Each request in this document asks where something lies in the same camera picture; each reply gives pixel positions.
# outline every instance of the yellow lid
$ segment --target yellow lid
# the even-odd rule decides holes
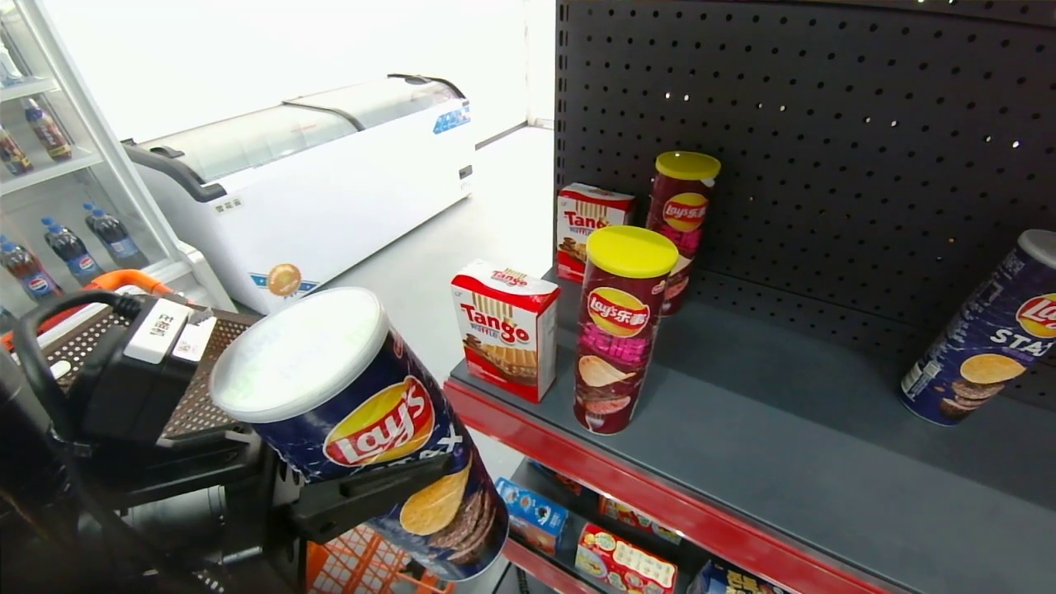
[[[664,236],[630,225],[602,227],[587,237],[587,258],[608,274],[623,278],[667,275],[678,248]]]
[[[657,171],[676,180],[714,180],[720,169],[718,159],[700,152],[673,150],[657,157]]]

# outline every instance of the red shelf edge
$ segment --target red shelf edge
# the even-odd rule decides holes
[[[574,576],[547,560],[543,555],[528,549],[515,540],[507,540],[503,555],[511,563],[530,573],[535,579],[557,590],[561,594],[598,594],[598,591],[583,583]]]
[[[463,382],[449,377],[444,384],[444,393],[467,426],[637,508],[661,524],[677,527],[685,538],[706,551],[760,577],[805,594],[887,592],[861,576],[851,575],[845,568],[827,565],[809,552],[778,540],[655,475],[559,433]]]

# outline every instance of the white wall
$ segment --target white wall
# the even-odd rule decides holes
[[[118,138],[391,72],[450,79],[478,141],[525,120],[524,0],[45,0]]]
[[[528,23],[528,123],[553,120],[557,0],[524,0]]]

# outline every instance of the shopping cart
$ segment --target shopping cart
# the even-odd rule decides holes
[[[130,289],[161,296],[173,291],[161,281],[139,271],[115,271],[96,278],[86,290],[101,289],[124,292]],[[50,318],[39,333],[54,331],[58,324],[78,315],[75,309]],[[234,425],[235,421],[213,406],[209,397],[209,373],[220,354],[258,318],[232,312],[213,311],[216,324],[205,349],[197,371],[184,397],[162,433],[163,439],[178,441],[202,431]],[[110,308],[100,308],[90,316],[82,313],[74,328],[51,340],[42,351],[48,363],[70,364],[59,385],[67,388],[76,377],[81,361],[95,348],[103,331],[114,324],[128,324]],[[12,335],[3,336],[4,347],[12,351]],[[309,543],[305,583],[312,594],[451,594],[454,584],[422,571],[404,551],[390,544],[374,531],[360,526],[324,545]]]
[[[450,594],[455,590],[454,583],[420,572],[410,555],[366,526],[325,545],[308,544],[305,578],[308,594]]]

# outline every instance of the freezer glass lid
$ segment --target freezer glass lid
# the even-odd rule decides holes
[[[354,134],[343,117],[325,111],[279,106],[142,143],[168,147],[205,183],[213,182]]]
[[[458,98],[450,86],[428,78],[381,78],[284,101],[340,113],[361,130]]]

